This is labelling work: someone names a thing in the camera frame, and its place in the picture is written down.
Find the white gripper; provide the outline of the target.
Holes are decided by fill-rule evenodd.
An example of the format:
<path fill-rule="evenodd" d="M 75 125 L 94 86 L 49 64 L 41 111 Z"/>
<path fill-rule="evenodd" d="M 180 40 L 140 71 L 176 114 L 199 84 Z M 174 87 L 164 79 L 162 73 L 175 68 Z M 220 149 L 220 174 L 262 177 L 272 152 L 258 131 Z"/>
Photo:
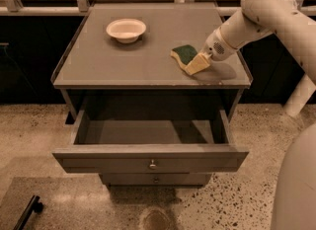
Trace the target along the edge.
<path fill-rule="evenodd" d="M 209 59 L 223 61 L 236 53 L 237 49 L 223 38 L 220 29 L 216 29 L 208 36 L 200 52 L 186 66 L 187 74 L 197 74 L 210 66 Z"/>

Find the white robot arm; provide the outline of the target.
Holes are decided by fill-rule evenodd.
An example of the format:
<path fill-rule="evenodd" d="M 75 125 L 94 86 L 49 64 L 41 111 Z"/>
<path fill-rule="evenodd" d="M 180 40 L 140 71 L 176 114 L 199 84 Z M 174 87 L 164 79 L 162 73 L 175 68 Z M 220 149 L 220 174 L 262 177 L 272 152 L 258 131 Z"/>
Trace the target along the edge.
<path fill-rule="evenodd" d="M 296 0 L 241 0 L 241 8 L 206 39 L 185 71 L 194 75 L 269 33 L 276 35 L 304 71 L 284 105 L 288 115 L 296 116 L 316 90 L 316 22 L 298 10 Z"/>

